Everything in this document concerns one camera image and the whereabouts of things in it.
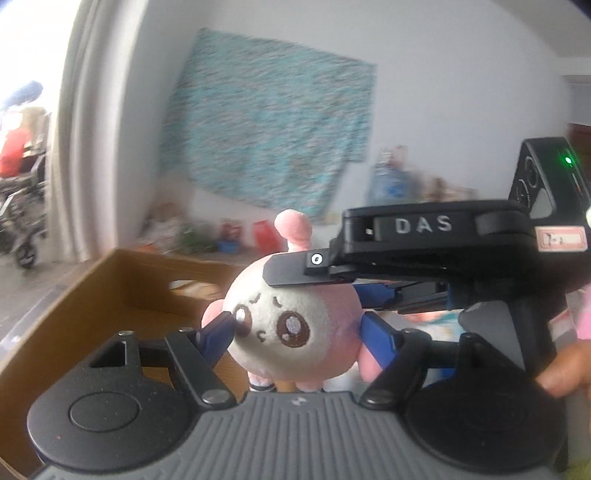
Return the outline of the person's right hand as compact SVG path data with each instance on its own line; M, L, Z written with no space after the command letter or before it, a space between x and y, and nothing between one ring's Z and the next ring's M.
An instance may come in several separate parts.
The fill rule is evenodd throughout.
M584 389L587 396L590 396L590 341L577 341L561 350L537 377L537 382L555 397L564 397L580 389Z

